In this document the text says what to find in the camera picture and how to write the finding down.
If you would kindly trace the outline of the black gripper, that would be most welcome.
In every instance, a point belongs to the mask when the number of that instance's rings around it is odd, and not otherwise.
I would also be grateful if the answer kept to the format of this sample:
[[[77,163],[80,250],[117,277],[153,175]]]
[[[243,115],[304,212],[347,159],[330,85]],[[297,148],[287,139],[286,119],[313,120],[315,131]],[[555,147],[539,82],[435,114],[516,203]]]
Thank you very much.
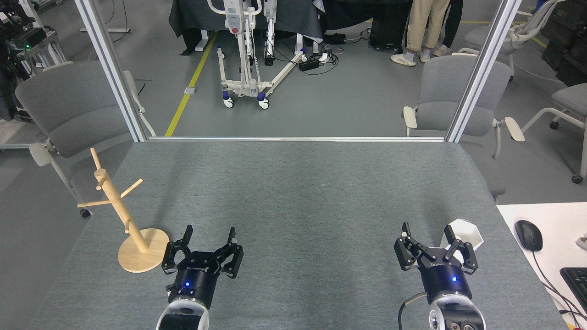
[[[216,250],[216,261],[204,263],[196,257],[186,257],[177,266],[174,259],[178,251],[184,256],[191,253],[188,244],[193,233],[192,225],[188,225],[180,240],[168,242],[164,251],[161,267],[164,274],[170,275],[178,269],[174,283],[166,287],[168,303],[176,299],[195,299],[206,307],[210,307],[220,272],[225,272],[235,279],[243,259],[243,247],[238,244],[236,229],[231,227],[227,243]]]
[[[448,262],[459,251],[463,261],[460,264],[440,264],[431,267],[420,266],[420,276],[423,281],[424,291],[427,293],[427,302],[431,304],[440,295],[464,295],[472,298],[470,287],[465,279],[466,274],[473,274],[478,268],[475,251],[472,243],[468,241],[464,230],[457,228],[456,224],[447,224],[444,228],[444,236],[447,239],[447,251],[443,255],[443,261]],[[424,256],[434,261],[434,255],[428,247],[417,242],[411,234],[408,222],[402,224],[402,234],[394,243],[394,251],[398,257],[399,265],[403,271],[409,270],[417,262],[417,258]]]

